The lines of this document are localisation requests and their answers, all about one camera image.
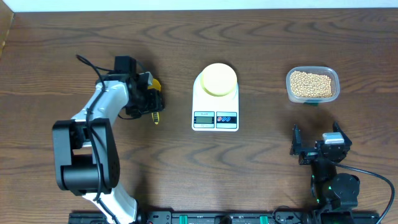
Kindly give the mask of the yellow measuring scoop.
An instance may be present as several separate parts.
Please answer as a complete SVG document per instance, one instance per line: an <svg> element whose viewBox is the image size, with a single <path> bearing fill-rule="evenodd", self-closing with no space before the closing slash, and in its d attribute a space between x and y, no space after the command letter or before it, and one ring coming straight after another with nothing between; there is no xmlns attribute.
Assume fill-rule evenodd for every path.
<svg viewBox="0 0 398 224"><path fill-rule="evenodd" d="M149 94L148 111L152 115L152 120L155 124L159 124L160 112L163 110L163 101L161 94L161 84L160 82L153 78L150 85L147 87Z"/></svg>

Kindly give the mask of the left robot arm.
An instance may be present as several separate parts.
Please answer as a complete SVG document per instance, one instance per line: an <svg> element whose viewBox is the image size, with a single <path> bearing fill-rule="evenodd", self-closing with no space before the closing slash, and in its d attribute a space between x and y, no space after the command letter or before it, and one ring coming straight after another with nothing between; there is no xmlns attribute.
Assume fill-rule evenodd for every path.
<svg viewBox="0 0 398 224"><path fill-rule="evenodd" d="M145 211L120 183L120 162L113 124L125 111L126 120L150 114L155 124L164 109L161 85L151 72L137 72L140 62L117 56L112 69L93 65L77 55L98 76L87 104L52 127L55 176L61 190L93 203L99 213L71 213L69 223L148 223Z"/></svg>

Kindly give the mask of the yellow bowl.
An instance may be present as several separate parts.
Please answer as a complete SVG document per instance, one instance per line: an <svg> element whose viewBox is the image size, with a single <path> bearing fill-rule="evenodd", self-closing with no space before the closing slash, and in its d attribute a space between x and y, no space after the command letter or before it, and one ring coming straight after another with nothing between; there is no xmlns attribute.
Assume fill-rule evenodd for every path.
<svg viewBox="0 0 398 224"><path fill-rule="evenodd" d="M200 85L209 95L226 96L236 89L238 78L229 65L213 63L201 72Z"/></svg>

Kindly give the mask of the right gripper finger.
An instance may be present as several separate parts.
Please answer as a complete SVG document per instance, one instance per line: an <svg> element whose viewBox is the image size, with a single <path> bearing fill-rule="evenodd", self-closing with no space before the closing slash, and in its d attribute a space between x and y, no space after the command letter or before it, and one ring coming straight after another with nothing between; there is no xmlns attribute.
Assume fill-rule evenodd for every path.
<svg viewBox="0 0 398 224"><path fill-rule="evenodd" d="M290 147L290 155L299 155L302 151L302 139L298 126L295 124L293 127L293 138Z"/></svg>
<svg viewBox="0 0 398 224"><path fill-rule="evenodd" d="M338 124L338 122L337 121L335 121L334 123L333 123L333 131L335 132L335 133L340 133L341 134L341 136L342 136L342 138L343 138L343 141L344 141L344 150L346 151L346 152L348 152L350 149L351 149L351 146L352 146L352 141L350 140L350 138L343 132L343 130L340 128L340 126L339 126L339 124Z"/></svg>

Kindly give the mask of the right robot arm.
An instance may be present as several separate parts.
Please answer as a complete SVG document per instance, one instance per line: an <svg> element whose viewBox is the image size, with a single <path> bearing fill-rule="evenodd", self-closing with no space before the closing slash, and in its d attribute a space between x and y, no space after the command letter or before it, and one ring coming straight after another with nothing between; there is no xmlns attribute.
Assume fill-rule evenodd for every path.
<svg viewBox="0 0 398 224"><path fill-rule="evenodd" d="M290 154L298 156L298 163L310 165L310 189L317 200L317 208L305 214L304 223L354 223L351 209L358 206L360 180L357 176L337 173L336 167L347 156L352 142L337 122L333 131L322 134L313 147L304 147L301 131L295 125Z"/></svg>

